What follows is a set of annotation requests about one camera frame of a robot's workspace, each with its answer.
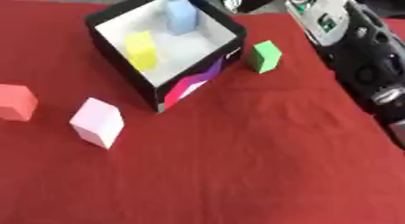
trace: light blue cube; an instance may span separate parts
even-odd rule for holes
[[[188,0],[168,2],[165,7],[167,26],[174,35],[181,35],[197,27],[197,9]]]

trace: red cube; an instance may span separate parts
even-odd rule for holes
[[[38,99],[21,85],[0,84],[0,118],[29,121],[38,105]]]

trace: box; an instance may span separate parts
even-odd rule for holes
[[[167,27],[165,4],[172,0],[126,0],[86,18],[97,49],[161,113],[240,59],[246,29],[204,0],[188,0],[198,10],[198,26],[175,36]],[[128,61],[125,37],[149,31],[157,64],[140,72]]]

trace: yellow cube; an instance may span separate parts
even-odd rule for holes
[[[156,66],[156,51],[148,31],[131,33],[125,38],[129,62],[137,70],[151,70]]]

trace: pink cube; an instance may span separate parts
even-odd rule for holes
[[[0,117],[6,120],[29,121],[38,99],[22,85],[0,84]]]
[[[82,139],[107,149],[124,127],[118,108],[95,98],[89,98],[70,123]]]

